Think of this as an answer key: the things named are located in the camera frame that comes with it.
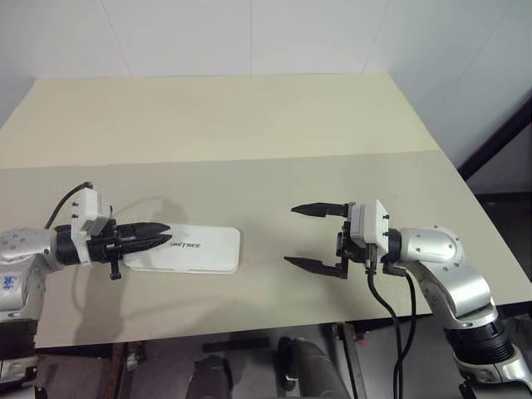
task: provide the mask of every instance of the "black wire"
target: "black wire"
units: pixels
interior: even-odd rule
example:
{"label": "black wire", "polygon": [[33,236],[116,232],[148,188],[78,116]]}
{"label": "black wire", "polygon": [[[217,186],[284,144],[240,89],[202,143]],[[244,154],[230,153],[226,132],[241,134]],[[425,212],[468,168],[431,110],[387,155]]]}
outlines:
{"label": "black wire", "polygon": [[61,207],[68,201],[70,197],[72,197],[75,193],[77,193],[79,190],[83,189],[91,189],[92,183],[90,181],[86,181],[85,183],[81,183],[77,187],[74,187],[72,190],[70,190],[66,195],[59,201],[59,203],[56,205],[56,208],[52,212],[52,216],[50,216],[50,219],[45,224],[45,229],[50,229],[50,226],[52,226],[53,221],[56,219],[57,214],[61,210]]}
{"label": "black wire", "polygon": [[[406,339],[405,347],[403,348],[401,352],[401,356],[397,358],[396,364],[393,368],[393,378],[394,378],[394,386],[395,381],[397,378],[399,378],[400,370],[402,369],[402,362],[405,360],[406,355],[408,354],[408,351],[410,351],[410,348],[412,346],[412,342],[414,341],[414,336],[416,335],[416,289],[414,288],[414,282],[412,281],[412,278],[410,275],[405,274],[405,278],[408,282],[408,288],[410,289],[410,302],[411,302],[411,316],[410,316],[410,331],[408,332],[408,338]],[[399,386],[399,397],[402,397],[403,395],[403,383],[400,381]]]}
{"label": "black wire", "polygon": [[399,319],[393,308],[384,300],[375,288],[374,276],[377,266],[373,263],[367,271],[367,286],[373,294],[373,297],[390,313],[392,321],[396,330],[396,346],[397,346],[397,372],[394,370],[393,374],[393,397],[394,399],[402,399],[402,362],[399,361],[402,355],[402,340],[401,340],[401,327],[399,325]]}

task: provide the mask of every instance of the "beige tabletop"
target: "beige tabletop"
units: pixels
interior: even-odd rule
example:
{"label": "beige tabletop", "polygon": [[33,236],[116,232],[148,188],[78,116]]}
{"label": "beige tabletop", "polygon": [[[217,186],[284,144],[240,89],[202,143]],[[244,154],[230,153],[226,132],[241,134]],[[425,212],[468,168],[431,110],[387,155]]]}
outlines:
{"label": "beige tabletop", "polygon": [[[387,74],[37,81],[0,130],[0,231],[43,226],[85,180],[119,223],[238,228],[239,270],[123,267],[112,282],[108,267],[65,268],[47,279],[39,347],[385,317],[361,265],[345,281],[283,260],[334,262],[342,221],[289,212],[316,201],[380,199],[393,227],[446,226],[497,303],[532,299],[515,258]],[[377,287],[408,314],[403,279],[379,274]]]}

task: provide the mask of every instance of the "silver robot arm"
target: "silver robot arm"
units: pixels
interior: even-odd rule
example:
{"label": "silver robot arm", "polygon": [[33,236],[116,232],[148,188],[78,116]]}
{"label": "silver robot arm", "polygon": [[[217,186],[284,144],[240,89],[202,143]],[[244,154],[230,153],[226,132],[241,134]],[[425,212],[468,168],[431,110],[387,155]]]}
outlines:
{"label": "silver robot arm", "polygon": [[[0,392],[31,385],[36,377],[34,337],[49,273],[67,265],[110,263],[114,280],[121,277],[119,260],[124,254],[154,248],[171,238],[162,234],[170,228],[166,224],[116,224],[112,207],[89,187],[86,182],[67,194],[45,229],[0,234]],[[71,224],[49,229],[61,206],[78,191],[71,203]]]}
{"label": "silver robot arm", "polygon": [[482,384],[522,382],[532,392],[532,375],[511,343],[490,287],[466,261],[450,230],[402,229],[399,265],[410,271],[444,328],[462,376]]}
{"label": "silver robot arm", "polygon": [[452,346],[456,365],[468,381],[478,384],[520,382],[532,392],[532,376],[521,351],[511,343],[498,319],[490,287],[466,261],[460,239],[439,226],[390,229],[380,201],[369,204],[304,204],[292,208],[307,216],[346,218],[337,237],[335,266],[316,259],[285,257],[311,273],[347,278],[348,261],[375,273],[404,275],[418,281],[436,320]]}
{"label": "silver robot arm", "polygon": [[48,273],[55,258],[55,230],[14,229],[0,236],[0,387],[33,380],[33,336],[41,317]]}

